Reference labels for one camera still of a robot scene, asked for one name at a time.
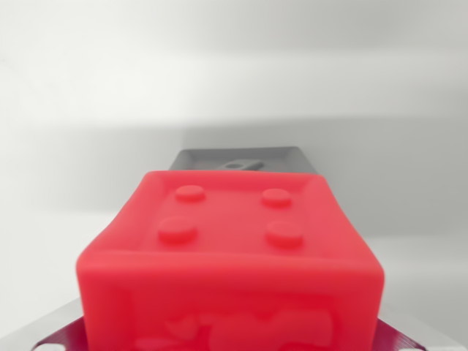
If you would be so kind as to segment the gripper right finger with silver black pad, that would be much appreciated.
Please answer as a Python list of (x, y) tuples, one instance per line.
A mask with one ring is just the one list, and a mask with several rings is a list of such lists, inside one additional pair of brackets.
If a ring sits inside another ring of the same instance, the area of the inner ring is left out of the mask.
[(372, 350), (467, 350), (445, 334), (414, 320), (378, 320)]

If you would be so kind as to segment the gripper left finger with silver black pad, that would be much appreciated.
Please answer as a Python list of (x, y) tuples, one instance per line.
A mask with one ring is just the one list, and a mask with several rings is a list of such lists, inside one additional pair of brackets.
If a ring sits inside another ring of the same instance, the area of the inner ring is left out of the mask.
[(87, 349), (79, 298), (1, 338), (1, 350)]

